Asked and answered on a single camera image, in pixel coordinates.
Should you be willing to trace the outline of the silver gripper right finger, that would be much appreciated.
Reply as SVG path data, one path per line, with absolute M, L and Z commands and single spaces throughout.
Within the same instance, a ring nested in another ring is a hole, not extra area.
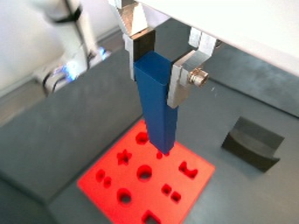
M 167 105 L 175 109 L 189 97 L 191 86 L 202 87 L 209 73 L 202 70 L 213 55 L 217 39 L 203 31 L 191 28 L 189 44 L 194 47 L 173 64 Z

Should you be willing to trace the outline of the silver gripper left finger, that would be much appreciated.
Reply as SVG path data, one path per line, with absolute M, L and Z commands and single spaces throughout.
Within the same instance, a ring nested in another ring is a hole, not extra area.
M 130 55 L 130 76 L 135 80 L 135 62 L 155 49 L 155 29 L 146 19 L 143 5 L 135 0 L 107 0 L 115 13 L 126 50 Z

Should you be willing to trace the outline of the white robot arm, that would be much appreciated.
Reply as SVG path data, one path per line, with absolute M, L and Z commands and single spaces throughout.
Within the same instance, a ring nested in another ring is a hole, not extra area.
M 79 70 L 90 69 L 90 62 L 98 56 L 87 12 L 81 0 L 27 0 L 45 13 L 59 33 L 65 58 L 75 60 Z M 150 25 L 146 7 L 137 0 L 109 0 L 117 15 L 119 27 L 130 52 L 130 61 L 137 62 L 155 48 L 155 28 Z M 189 44 L 194 49 L 174 62 L 167 105 L 177 108 L 189 96 L 193 85 L 202 86 L 209 74 L 202 65 L 211 57 L 217 39 L 193 28 Z

